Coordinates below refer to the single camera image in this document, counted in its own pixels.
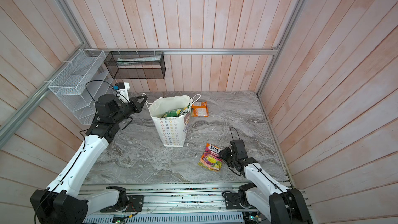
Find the orange candy bag back side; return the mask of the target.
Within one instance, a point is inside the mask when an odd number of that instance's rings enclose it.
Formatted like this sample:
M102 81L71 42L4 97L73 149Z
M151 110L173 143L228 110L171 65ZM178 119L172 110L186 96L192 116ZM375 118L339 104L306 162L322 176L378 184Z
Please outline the orange candy bag back side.
M195 102L191 107L191 117L208 117L208 105L207 102Z

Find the Fox's fruits bag front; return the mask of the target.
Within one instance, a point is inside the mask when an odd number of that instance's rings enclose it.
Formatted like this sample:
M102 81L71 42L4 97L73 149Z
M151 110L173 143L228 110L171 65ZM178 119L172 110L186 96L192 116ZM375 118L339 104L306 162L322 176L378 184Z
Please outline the Fox's fruits bag front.
M222 159L219 153L221 151L222 150L220 148L207 143L198 165L210 171L220 171L222 167Z

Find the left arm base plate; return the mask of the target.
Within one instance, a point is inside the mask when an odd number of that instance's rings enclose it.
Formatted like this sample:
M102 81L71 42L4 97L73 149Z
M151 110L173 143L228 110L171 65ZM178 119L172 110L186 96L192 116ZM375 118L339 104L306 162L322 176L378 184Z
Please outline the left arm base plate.
M118 202L114 206L100 210L101 213L111 212L141 212L143 209L144 195L127 195L126 200Z

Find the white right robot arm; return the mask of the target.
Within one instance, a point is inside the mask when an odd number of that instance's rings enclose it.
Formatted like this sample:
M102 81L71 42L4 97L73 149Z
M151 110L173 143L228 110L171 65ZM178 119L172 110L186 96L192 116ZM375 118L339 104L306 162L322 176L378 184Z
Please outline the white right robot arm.
M237 193L222 193L227 209L256 208L270 224L313 223L302 193L266 173L256 159L247 155L243 140L232 140L219 156L233 173L250 181Z

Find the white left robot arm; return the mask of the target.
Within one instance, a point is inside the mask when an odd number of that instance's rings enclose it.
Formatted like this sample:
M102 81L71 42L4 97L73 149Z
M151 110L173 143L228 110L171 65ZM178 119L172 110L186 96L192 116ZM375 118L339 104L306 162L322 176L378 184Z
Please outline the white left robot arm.
M34 223L82 224L88 215L106 208L127 211L130 199L123 187L108 186L86 198L78 195L97 159L122 129L119 124L125 120L132 122L131 116L140 113L146 101L145 94L132 98L122 93L104 94L98 98L93 121L78 151L56 179L32 194Z

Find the white printed paper bag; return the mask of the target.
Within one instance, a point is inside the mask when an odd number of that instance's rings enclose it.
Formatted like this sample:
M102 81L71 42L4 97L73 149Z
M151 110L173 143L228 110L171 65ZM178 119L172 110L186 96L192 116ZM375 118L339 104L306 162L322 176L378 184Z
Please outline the white printed paper bag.
M146 103L150 117L156 127L162 144L165 147L183 147L186 140L193 103L201 98L200 94L193 97L188 95L174 97L160 97L152 103ZM170 110L188 107L185 115L173 118L162 118L162 115Z

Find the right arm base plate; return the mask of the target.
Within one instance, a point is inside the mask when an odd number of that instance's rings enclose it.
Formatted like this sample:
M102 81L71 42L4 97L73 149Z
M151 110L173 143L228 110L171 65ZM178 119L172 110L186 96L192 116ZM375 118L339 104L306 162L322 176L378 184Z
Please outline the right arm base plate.
M243 193L233 193L224 191L222 197L225 200L226 209L250 209L251 205L246 202L246 197Z

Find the small green candy bag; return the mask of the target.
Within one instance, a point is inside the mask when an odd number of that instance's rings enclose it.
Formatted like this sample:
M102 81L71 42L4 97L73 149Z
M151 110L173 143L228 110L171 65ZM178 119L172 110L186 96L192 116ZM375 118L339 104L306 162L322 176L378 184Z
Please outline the small green candy bag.
M178 108L174 110L170 110L162 115L162 118L173 118L173 117L179 117L182 115L185 115L188 112L189 108L184 107L184 108Z

